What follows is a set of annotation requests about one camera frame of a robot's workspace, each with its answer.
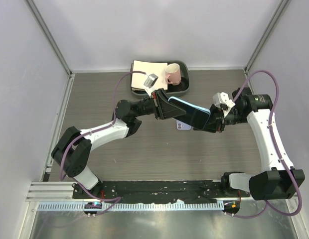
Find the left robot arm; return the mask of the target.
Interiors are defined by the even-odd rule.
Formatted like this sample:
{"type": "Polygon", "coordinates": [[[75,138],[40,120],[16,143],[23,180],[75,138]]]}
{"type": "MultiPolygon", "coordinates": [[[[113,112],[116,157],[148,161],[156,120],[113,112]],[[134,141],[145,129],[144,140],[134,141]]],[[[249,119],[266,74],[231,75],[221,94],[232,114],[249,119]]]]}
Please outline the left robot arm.
{"type": "Polygon", "coordinates": [[[165,120],[185,114],[185,109],[168,101],[163,90],[156,90],[136,102],[120,100],[111,122],[83,130],[69,127],[52,150],[51,157],[60,166],[62,176],[73,178],[89,198],[97,199],[101,197],[103,183],[87,165],[92,150],[135,134],[142,124],[138,117],[154,115],[156,119],[165,120]]]}

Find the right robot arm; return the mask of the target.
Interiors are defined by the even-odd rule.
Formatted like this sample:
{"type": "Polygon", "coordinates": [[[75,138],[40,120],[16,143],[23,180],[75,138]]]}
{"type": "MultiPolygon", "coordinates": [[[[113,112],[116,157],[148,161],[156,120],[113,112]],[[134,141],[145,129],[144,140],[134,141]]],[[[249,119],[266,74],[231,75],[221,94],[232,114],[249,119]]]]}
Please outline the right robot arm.
{"type": "Polygon", "coordinates": [[[225,172],[221,177],[220,191],[233,196],[238,190],[258,200],[290,199],[295,193],[294,179],[300,186],[305,175],[295,169],[287,156],[271,113],[273,103],[269,95],[254,95],[250,88],[235,90],[235,106],[224,111],[211,105],[210,113],[195,113],[194,128],[211,133],[222,132],[227,125],[248,123],[253,131],[261,159],[261,173],[248,175],[243,172],[225,172]]]}

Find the phone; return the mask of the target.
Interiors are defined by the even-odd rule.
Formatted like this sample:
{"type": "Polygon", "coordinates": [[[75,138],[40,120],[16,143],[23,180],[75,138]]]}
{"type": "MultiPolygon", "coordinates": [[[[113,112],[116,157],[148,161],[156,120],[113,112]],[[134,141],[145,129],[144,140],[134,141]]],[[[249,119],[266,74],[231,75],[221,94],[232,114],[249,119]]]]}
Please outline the phone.
{"type": "Polygon", "coordinates": [[[202,130],[208,123],[211,115],[209,109],[196,106],[177,97],[170,97],[168,101],[186,111],[185,115],[174,117],[174,119],[198,130],[202,130]]]}
{"type": "Polygon", "coordinates": [[[192,127],[188,124],[185,124],[185,123],[179,121],[179,120],[176,120],[176,128],[178,130],[191,130],[192,127]]]}

